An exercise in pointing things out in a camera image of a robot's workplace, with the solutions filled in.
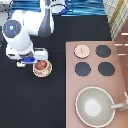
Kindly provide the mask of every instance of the black burner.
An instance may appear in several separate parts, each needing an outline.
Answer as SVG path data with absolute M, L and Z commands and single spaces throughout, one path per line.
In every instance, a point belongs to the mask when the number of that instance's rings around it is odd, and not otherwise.
M 114 66 L 109 62 L 100 63 L 98 70 L 103 76 L 112 76 L 115 72 Z
M 111 49 L 106 45 L 99 45 L 96 48 L 96 54 L 100 57 L 108 57 L 111 54 Z
M 75 72 L 79 76 L 87 76 L 91 71 L 89 64 L 86 62 L 79 62 L 75 66 Z

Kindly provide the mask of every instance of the white bowl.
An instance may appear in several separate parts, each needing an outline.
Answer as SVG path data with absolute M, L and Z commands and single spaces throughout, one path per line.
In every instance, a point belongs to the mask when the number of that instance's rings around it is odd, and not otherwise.
M 114 118 L 115 109 L 111 96 L 99 87 L 87 87 L 76 98 L 76 112 L 80 119 L 91 127 L 105 127 Z

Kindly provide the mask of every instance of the pink stove surface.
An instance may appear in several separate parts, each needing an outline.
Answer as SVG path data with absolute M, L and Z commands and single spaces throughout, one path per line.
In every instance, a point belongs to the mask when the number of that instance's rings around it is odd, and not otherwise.
M 89 48 L 88 57 L 79 58 L 75 55 L 74 49 L 78 45 L 85 45 Z M 96 47 L 99 45 L 107 45 L 111 49 L 111 55 L 106 58 L 99 57 L 96 54 Z M 82 77 L 76 74 L 75 65 L 79 62 L 86 62 L 90 65 L 89 75 Z M 100 74 L 98 66 L 101 62 L 110 62 L 114 66 L 115 72 L 112 76 Z M 66 128 L 90 128 L 80 120 L 75 108 L 78 93 L 88 86 L 104 89 L 111 95 L 114 103 L 125 100 L 126 87 L 114 41 L 66 42 Z M 122 112 L 116 110 L 113 121 L 105 128 L 128 128 L 128 110 Z

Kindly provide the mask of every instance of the cable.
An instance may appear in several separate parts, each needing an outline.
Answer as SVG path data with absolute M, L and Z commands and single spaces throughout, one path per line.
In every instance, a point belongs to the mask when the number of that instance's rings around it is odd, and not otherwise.
M 10 14 L 9 14 L 10 12 L 9 12 L 9 11 L 11 10 L 11 4 L 12 4 L 12 2 L 14 2 L 14 0 L 11 0 L 11 2 L 10 2 L 10 4 L 9 4 L 9 9 L 8 9 L 8 12 L 7 12 L 7 13 L 8 13 L 8 18 L 7 18 L 7 20 L 10 18 Z
M 70 10 L 69 10 L 65 5 L 63 5 L 63 4 L 55 4 L 55 5 L 52 5 L 51 7 L 58 6 L 58 5 L 64 6 L 64 7 L 68 10 L 68 12 L 73 12 L 73 10 L 70 11 Z

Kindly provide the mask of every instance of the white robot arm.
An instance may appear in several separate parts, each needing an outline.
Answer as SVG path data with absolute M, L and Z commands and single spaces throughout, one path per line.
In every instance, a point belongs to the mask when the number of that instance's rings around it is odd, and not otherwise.
M 50 0 L 40 0 L 41 12 L 16 10 L 11 19 L 2 27 L 7 41 L 6 55 L 13 60 L 22 60 L 24 64 L 33 64 L 38 60 L 47 60 L 48 52 L 44 48 L 33 48 L 29 35 L 48 37 L 54 31 L 54 21 Z

